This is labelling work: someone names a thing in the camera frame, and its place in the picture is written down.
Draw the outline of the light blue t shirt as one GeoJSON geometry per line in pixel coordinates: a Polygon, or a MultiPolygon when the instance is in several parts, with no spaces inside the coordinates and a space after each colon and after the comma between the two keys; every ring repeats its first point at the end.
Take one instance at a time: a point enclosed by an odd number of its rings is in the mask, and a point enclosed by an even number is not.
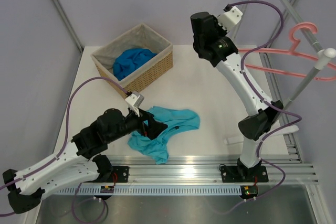
{"type": "Polygon", "coordinates": [[[169,159],[167,144],[173,136],[186,131],[200,128],[200,117],[192,110],[175,110],[153,106],[148,112],[154,119],[167,125],[167,128],[158,137],[150,140],[148,137],[133,132],[128,140],[128,146],[134,151],[150,157],[157,165],[165,164],[169,159]]]}

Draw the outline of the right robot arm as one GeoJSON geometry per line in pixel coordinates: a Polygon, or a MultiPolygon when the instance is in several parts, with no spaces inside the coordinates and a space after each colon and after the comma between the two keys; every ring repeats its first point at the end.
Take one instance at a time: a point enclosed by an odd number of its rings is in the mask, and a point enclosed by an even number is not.
{"type": "Polygon", "coordinates": [[[261,136],[268,133],[277,120],[280,101],[274,102],[242,63],[238,48],[227,33],[242,19],[243,13],[233,7],[219,16],[208,12],[191,15],[193,48],[201,59],[211,63],[230,83],[242,101],[247,117],[238,123],[243,135],[243,149],[233,170],[242,180],[250,180],[260,170],[257,148],[261,136]]]}

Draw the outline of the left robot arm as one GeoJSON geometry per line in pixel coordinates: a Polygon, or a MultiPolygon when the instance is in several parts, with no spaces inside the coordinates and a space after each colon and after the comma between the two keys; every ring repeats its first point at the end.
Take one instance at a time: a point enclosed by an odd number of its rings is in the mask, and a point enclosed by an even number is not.
{"type": "Polygon", "coordinates": [[[108,109],[88,127],[72,137],[61,153],[50,155],[24,170],[3,172],[9,205],[14,214],[37,207],[53,193],[84,182],[106,182],[113,174],[109,159],[102,154],[108,144],[132,133],[150,140],[158,137],[167,125],[155,120],[150,112],[129,111],[127,116],[108,109]]]}

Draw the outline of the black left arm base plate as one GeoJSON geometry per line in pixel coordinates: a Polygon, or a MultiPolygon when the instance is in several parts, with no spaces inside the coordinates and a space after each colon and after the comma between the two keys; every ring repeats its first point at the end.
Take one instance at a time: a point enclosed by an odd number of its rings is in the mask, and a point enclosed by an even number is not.
{"type": "Polygon", "coordinates": [[[129,166],[113,166],[99,173],[93,183],[127,183],[129,179],[129,166]]]}

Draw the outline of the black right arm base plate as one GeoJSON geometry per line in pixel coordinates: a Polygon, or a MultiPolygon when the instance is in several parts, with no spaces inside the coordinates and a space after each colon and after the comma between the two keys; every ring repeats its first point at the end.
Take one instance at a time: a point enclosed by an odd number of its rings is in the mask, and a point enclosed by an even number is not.
{"type": "Polygon", "coordinates": [[[245,168],[238,165],[219,165],[222,182],[224,183],[267,183],[268,173],[265,166],[245,168]]]}

